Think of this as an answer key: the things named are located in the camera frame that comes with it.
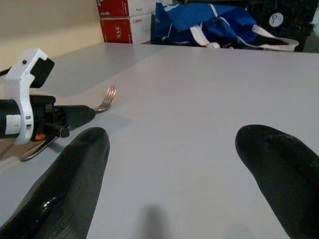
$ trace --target beige wall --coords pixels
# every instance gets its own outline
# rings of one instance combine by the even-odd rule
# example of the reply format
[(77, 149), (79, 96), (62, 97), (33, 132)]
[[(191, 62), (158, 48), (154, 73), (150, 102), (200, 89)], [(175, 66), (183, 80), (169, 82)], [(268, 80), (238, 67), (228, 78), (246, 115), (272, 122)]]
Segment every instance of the beige wall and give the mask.
[(96, 0), (0, 0), (0, 70), (30, 47), (52, 58), (99, 42)]

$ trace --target white box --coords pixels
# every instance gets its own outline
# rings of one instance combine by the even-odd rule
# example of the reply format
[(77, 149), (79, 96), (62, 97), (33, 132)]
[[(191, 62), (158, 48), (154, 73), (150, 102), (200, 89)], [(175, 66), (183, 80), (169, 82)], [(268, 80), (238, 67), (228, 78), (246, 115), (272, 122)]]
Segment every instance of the white box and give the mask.
[(97, 0), (100, 17), (138, 16), (155, 12), (156, 3), (172, 4), (172, 0)]
[(152, 14), (101, 19), (105, 42), (144, 43), (151, 40)]

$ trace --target blue tote bag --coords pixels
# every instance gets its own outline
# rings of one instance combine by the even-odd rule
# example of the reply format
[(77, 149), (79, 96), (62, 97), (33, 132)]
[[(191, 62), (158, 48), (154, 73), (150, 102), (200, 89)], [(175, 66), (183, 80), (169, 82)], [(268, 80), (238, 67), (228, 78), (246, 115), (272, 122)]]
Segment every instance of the blue tote bag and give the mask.
[[(285, 44), (255, 46), (253, 42), (257, 35), (281, 40)], [(161, 38), (163, 42), (196, 43), (211, 48), (234, 42), (239, 46), (294, 51), (299, 44), (295, 40), (270, 34), (241, 7), (206, 3), (157, 3), (154, 37)]]

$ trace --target white handle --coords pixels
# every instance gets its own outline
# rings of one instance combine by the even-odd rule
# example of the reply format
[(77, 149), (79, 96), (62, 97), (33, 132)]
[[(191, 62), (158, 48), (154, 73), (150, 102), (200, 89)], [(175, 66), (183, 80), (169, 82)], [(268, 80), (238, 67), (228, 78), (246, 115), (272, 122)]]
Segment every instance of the white handle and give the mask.
[(194, 40), (197, 42), (198, 45), (209, 47), (209, 48), (220, 48), (220, 46), (217, 42), (209, 42), (208, 41), (208, 39), (204, 35), (204, 33), (201, 30), (201, 27), (199, 25), (192, 26), (189, 30), (190, 30)]
[[(214, 15), (216, 17), (216, 20), (222, 20), (225, 23), (227, 23), (229, 26), (230, 24), (228, 23), (228, 21), (226, 19), (224, 19), (223, 17), (218, 17), (217, 11), (215, 9), (215, 7), (210, 4), (212, 11), (214, 12)], [(253, 48), (263, 48), (263, 49), (270, 49), (270, 50), (277, 50), (277, 51), (294, 51), (295, 48), (299, 45), (299, 42), (293, 39), (289, 39), (289, 38), (283, 38), (283, 37), (276, 37), (274, 35), (272, 35), (271, 33), (269, 33), (268, 31), (266, 31), (265, 29), (263, 29), (260, 26), (257, 25), (253, 25), (253, 29), (252, 31), (254, 33), (256, 33), (257, 35), (266, 37), (266, 38), (271, 38), (271, 39), (277, 39), (277, 40), (281, 40), (285, 43), (287, 43), (287, 45), (269, 45), (269, 44), (263, 44), (263, 45), (259, 45), (259, 46), (255, 46), (255, 45), (251, 45), (247, 42), (245, 42), (241, 37), (237, 37), (244, 45), (249, 46), (249, 47), (253, 47)], [(217, 42), (212, 42), (210, 43), (208, 41), (208, 39), (206, 38), (206, 36), (204, 35), (201, 27), (199, 25), (195, 25), (192, 26), (190, 28), (190, 32), (194, 38), (194, 40), (197, 42), (198, 45), (200, 46), (205, 46), (205, 47), (210, 47), (210, 48), (220, 48), (219, 44)]]
[(259, 46), (255, 46), (255, 45), (251, 45), (248, 44), (247, 42), (245, 42), (241, 37), (237, 37), (243, 44), (245, 44), (246, 46), (249, 47), (253, 47), (253, 48), (263, 48), (263, 49), (270, 49), (270, 50), (277, 50), (277, 51), (294, 51), (295, 48), (299, 45), (299, 42), (293, 39), (289, 39), (289, 38), (284, 38), (284, 37), (276, 37), (274, 35), (272, 35), (271, 33), (269, 33), (268, 31), (266, 31), (265, 29), (263, 29), (260, 26), (254, 25), (252, 31), (254, 33), (256, 33), (257, 35), (266, 37), (266, 38), (271, 38), (271, 39), (277, 39), (277, 40), (281, 40), (285, 43), (287, 43), (288, 45), (269, 45), (269, 44), (263, 44), (263, 45), (259, 45)]

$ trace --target tabletop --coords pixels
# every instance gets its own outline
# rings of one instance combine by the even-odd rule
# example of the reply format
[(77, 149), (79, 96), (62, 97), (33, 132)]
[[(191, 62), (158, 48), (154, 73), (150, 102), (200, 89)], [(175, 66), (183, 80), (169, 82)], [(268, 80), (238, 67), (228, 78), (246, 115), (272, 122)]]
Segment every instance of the tabletop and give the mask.
[(41, 90), (57, 104), (96, 107), (112, 84), (118, 94), (31, 161), (17, 146), (2, 158), (0, 225), (77, 134), (100, 126), (111, 151), (88, 239), (288, 239), (235, 135), (265, 124), (319, 152), (319, 55), (109, 43), (54, 61)]

